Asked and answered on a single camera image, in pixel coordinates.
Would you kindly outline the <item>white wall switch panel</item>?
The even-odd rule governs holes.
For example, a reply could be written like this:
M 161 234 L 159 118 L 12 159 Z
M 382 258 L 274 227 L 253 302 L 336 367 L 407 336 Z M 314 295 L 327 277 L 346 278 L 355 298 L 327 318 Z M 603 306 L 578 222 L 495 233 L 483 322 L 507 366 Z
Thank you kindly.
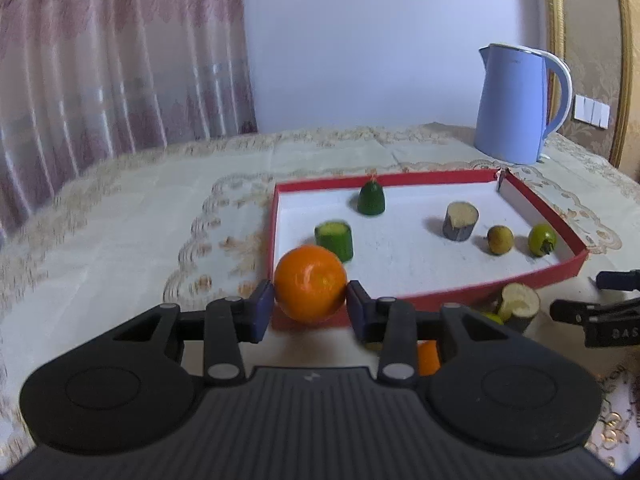
M 574 97 L 573 118 L 590 126 L 606 130 L 610 120 L 611 107 L 600 101 L 580 96 Z

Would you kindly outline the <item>orange mandarin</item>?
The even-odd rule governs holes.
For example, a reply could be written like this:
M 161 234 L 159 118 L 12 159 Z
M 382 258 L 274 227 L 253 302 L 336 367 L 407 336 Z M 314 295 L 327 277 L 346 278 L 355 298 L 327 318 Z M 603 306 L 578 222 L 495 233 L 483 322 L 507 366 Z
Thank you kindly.
M 344 304 L 347 274 L 333 252 L 316 245 L 303 245 L 279 260 L 273 285 L 277 305 L 288 318 L 305 325 L 317 325 Z
M 420 376 L 434 375 L 440 369 L 436 341 L 426 340 L 418 344 L 418 369 Z

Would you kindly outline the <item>small yellow-brown round fruit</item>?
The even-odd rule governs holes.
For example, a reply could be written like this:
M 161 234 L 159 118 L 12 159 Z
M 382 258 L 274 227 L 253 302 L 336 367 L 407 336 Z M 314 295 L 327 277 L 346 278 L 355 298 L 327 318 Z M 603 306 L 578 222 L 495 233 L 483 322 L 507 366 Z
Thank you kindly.
M 507 254 L 514 246 L 514 235 L 507 226 L 492 226 L 486 238 L 488 249 L 495 256 Z

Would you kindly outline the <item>floral embroidered tablecloth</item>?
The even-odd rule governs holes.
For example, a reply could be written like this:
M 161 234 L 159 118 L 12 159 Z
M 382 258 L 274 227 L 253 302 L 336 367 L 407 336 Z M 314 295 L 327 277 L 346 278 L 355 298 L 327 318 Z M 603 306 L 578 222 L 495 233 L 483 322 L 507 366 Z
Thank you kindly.
M 266 274 L 273 185 L 386 172 L 499 167 L 473 148 L 473 129 L 298 130 L 236 136 L 122 155 L 67 183 L 1 251 L 1 473 L 34 444 L 18 394 L 41 364 L 162 302 L 196 310 L 246 296 Z M 590 255 L 570 281 L 538 295 L 617 302 L 600 270 L 639 269 L 639 185 L 605 158 L 556 134 L 548 158 L 512 167 L 584 240 Z M 586 349 L 579 327 L 541 313 L 527 336 L 604 379 L 604 422 L 589 443 L 605 463 L 639 457 L 639 350 Z M 268 333 L 243 349 L 245 366 L 349 366 L 376 355 L 350 330 Z

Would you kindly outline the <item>green tomato with stem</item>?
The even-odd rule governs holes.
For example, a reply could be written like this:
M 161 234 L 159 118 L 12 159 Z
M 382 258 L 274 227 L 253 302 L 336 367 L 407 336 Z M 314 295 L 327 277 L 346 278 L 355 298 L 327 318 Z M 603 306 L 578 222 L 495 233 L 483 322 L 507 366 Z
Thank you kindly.
M 555 230 L 547 223 L 538 223 L 533 226 L 527 237 L 529 252 L 538 258 L 548 256 L 554 252 L 557 242 Z

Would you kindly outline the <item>red cardboard box tray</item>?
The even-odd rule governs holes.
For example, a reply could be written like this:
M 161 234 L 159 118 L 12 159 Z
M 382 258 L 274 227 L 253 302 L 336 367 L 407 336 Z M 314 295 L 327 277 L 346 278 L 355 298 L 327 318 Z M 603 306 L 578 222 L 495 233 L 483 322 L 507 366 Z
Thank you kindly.
M 574 278 L 588 257 L 584 242 L 531 188 L 506 169 L 381 174 L 385 211 L 376 217 L 356 209 L 367 177 L 280 182 L 274 188 L 267 262 L 274 269 L 290 250 L 314 242 L 314 228 L 330 220 L 352 229 L 354 258 L 347 275 L 372 297 L 409 300 L 423 311 L 448 301 L 472 306 L 498 294 L 505 284 L 531 288 Z M 468 202 L 480 218 L 465 242 L 442 234 L 447 206 Z M 533 256 L 529 231 L 538 223 L 555 230 L 555 251 Z M 514 246 L 495 256 L 487 244 L 492 226 L 507 226 Z

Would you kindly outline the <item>pink floral curtain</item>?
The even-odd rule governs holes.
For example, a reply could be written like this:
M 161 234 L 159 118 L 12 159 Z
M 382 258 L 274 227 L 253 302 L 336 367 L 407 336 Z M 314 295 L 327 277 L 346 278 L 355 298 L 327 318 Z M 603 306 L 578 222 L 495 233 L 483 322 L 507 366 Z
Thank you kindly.
M 104 159 L 253 133 L 243 0 L 1 0 L 1 235 Z

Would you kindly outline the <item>blue electric kettle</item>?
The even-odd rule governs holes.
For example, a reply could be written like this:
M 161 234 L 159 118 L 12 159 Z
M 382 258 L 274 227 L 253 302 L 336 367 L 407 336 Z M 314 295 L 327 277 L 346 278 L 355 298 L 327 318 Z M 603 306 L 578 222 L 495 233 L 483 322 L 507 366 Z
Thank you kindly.
M 480 49 L 480 57 L 485 79 L 474 146 L 503 162 L 533 165 L 547 136 L 559 130 L 570 112 L 570 68 L 550 52 L 510 44 L 488 44 Z M 561 95 L 558 111 L 549 118 L 551 73 L 558 78 Z

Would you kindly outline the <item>green cucumber end piece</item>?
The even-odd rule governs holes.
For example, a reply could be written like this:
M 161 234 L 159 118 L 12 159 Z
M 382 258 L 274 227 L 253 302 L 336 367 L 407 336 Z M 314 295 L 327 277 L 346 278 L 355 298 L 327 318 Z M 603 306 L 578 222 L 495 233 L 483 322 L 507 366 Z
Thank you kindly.
M 382 185 L 371 178 L 360 188 L 357 211 L 364 216 L 378 216 L 385 211 L 386 201 Z

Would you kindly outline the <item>green cucumber piece cut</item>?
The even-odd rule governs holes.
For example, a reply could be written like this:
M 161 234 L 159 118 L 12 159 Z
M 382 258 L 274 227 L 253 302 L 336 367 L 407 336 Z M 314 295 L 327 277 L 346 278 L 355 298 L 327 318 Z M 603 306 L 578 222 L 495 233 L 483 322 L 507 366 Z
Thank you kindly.
M 314 228 L 314 240 L 318 246 L 333 252 L 342 263 L 354 258 L 352 229 L 342 220 L 330 220 L 318 224 Z

